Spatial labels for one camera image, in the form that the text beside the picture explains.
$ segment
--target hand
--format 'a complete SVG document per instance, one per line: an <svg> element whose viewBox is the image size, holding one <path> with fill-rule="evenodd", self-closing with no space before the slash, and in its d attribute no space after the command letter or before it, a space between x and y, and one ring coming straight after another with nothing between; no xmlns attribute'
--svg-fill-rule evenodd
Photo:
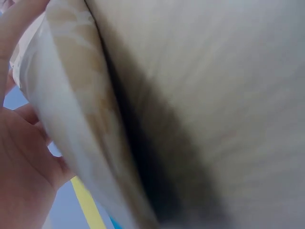
<svg viewBox="0 0 305 229"><path fill-rule="evenodd" d="M4 229L41 229L57 190L73 177L64 160L48 150L50 140L30 104L14 111L3 107L5 94L14 86L10 57L48 2L0 0L1 9L7 10L0 16L0 228Z"/></svg>

